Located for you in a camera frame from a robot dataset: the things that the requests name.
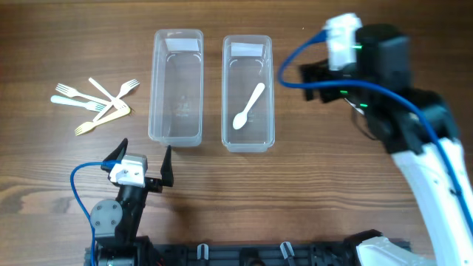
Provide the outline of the cream spoon lowest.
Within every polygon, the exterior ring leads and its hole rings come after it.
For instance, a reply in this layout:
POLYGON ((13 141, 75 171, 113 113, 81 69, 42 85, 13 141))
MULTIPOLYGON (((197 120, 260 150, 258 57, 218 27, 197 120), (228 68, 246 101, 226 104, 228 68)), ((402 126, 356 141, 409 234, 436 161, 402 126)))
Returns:
POLYGON ((264 83, 258 83, 256 85, 245 108, 241 112, 237 113, 234 117, 232 126, 235 130, 241 129, 247 123, 249 111, 251 110, 253 105, 256 103, 256 101, 259 99, 260 95, 264 92, 264 90, 265 90, 264 83))

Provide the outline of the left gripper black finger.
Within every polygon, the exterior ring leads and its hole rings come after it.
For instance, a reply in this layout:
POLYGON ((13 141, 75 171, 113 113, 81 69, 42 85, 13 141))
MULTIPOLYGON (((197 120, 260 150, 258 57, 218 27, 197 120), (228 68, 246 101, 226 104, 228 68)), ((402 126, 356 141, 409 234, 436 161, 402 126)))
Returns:
POLYGON ((103 171, 111 171, 112 168, 115 166, 116 163, 120 163, 123 157, 126 154, 127 146, 128 146, 128 139, 124 138, 118 147, 113 150, 102 162, 101 170, 103 171))
POLYGON ((171 164, 171 146, 167 146, 163 163, 160 169, 162 186, 172 187, 174 185, 174 174, 171 164))

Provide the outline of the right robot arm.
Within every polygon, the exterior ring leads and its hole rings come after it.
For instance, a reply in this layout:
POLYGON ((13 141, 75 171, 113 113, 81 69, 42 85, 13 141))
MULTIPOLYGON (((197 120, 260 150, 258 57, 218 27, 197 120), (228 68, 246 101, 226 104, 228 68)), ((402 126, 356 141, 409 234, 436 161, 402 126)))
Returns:
POLYGON ((300 66, 300 88, 325 103, 343 99, 362 113, 418 204, 434 265, 472 263, 472 184, 451 110, 436 92, 415 88, 409 39, 390 24, 326 27, 325 61, 300 66))

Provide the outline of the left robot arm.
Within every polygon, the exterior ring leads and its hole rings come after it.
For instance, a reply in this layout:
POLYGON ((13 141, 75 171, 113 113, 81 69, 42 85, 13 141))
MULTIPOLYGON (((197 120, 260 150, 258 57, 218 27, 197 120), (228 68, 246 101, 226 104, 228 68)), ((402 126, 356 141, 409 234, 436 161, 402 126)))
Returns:
POLYGON ((171 146, 166 147, 160 178, 147 177, 147 157, 128 153, 127 146, 125 138, 101 162, 101 170, 119 191, 115 199, 101 200, 91 211, 89 221, 94 239, 85 255, 85 265, 165 264, 150 238, 137 236, 137 230, 148 194, 159 194, 174 184, 171 146))

